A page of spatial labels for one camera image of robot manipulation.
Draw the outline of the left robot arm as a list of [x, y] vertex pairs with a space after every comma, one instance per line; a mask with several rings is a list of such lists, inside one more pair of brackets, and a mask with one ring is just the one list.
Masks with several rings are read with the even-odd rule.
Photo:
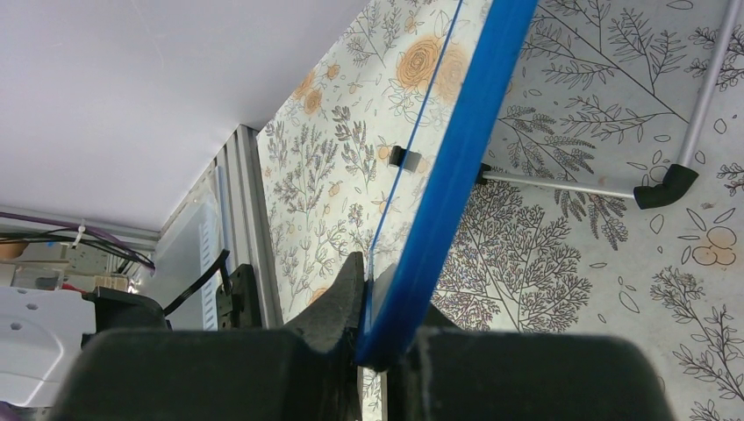
[[110, 329], [167, 328], [172, 308], [116, 289], [1, 288], [1, 401], [53, 405], [82, 348]]

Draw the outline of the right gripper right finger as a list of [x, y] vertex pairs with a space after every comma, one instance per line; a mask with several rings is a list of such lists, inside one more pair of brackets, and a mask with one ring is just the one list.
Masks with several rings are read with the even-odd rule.
[[654, 368], [608, 336], [476, 332], [429, 307], [386, 373], [389, 420], [672, 420]]

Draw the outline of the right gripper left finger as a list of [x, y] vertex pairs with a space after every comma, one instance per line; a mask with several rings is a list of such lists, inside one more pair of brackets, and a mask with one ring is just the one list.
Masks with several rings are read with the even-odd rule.
[[358, 420], [364, 261], [275, 329], [117, 329], [75, 361], [52, 420]]

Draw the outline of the blue framed whiteboard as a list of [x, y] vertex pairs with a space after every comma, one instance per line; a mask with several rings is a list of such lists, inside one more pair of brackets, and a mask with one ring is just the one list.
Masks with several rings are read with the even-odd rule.
[[[361, 333], [355, 363], [384, 371], [403, 355], [421, 326], [443, 268], [470, 191], [481, 175], [481, 159], [489, 144], [507, 84], [539, 1], [493, 1], [476, 43], [468, 73], [443, 136], [438, 160], [429, 175], [401, 257], [388, 281], [375, 281], [374, 251], [387, 210], [376, 229], [368, 258], [367, 298], [361, 312]], [[538, 181], [523, 175], [483, 174], [484, 179], [522, 182], [601, 196], [629, 198], [639, 209], [669, 206], [689, 191], [698, 173], [690, 165], [697, 145], [726, 47], [742, 1], [728, 1], [719, 27], [711, 64], [697, 94], [677, 162], [662, 183], [653, 187], [613, 190], [576, 182]]]

